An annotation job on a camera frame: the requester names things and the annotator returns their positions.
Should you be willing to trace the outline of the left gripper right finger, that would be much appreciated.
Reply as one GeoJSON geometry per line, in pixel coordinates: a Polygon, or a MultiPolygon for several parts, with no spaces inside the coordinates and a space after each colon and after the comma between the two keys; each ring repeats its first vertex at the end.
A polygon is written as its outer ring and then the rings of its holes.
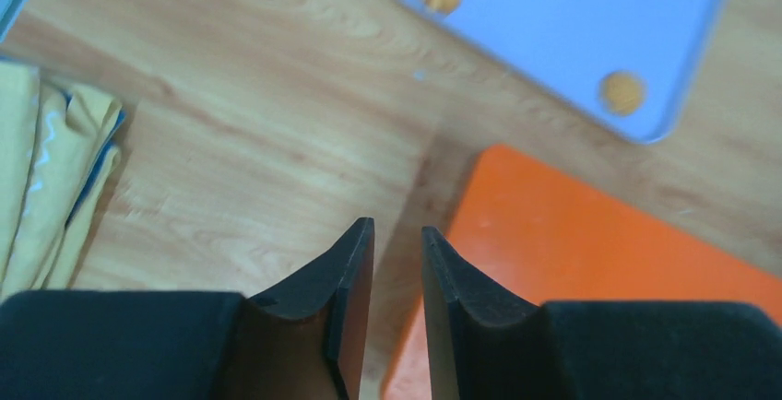
{"type": "Polygon", "coordinates": [[[422,231],[435,399],[777,399],[781,330],[727,301],[534,304],[422,231]]]}

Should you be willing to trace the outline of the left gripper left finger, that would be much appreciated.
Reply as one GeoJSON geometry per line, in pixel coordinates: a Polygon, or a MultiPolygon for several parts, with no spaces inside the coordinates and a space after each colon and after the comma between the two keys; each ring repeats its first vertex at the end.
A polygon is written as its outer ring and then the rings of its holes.
{"type": "Polygon", "coordinates": [[[29,290],[1,306],[5,399],[355,399],[374,222],[247,297],[29,290]]]}

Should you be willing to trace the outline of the lavender cookie tray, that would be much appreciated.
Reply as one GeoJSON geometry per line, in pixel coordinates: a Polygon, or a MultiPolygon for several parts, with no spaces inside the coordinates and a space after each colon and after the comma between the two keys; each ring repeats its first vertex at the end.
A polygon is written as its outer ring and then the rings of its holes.
{"type": "Polygon", "coordinates": [[[604,128],[636,144],[676,125],[723,0],[462,0],[445,15],[397,0],[434,26],[530,79],[604,128]],[[630,115],[600,96],[608,74],[642,79],[646,99],[630,115]]]}

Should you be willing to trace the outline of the orange box lid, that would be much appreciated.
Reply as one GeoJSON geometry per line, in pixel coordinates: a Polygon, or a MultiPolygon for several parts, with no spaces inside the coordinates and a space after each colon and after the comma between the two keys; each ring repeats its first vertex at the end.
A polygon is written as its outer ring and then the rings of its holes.
{"type": "MultiPolygon", "coordinates": [[[[479,156],[449,229],[440,232],[465,260],[534,304],[740,302],[781,330],[778,277],[510,147],[479,156]]],[[[435,399],[423,296],[381,396],[435,399]]]]}

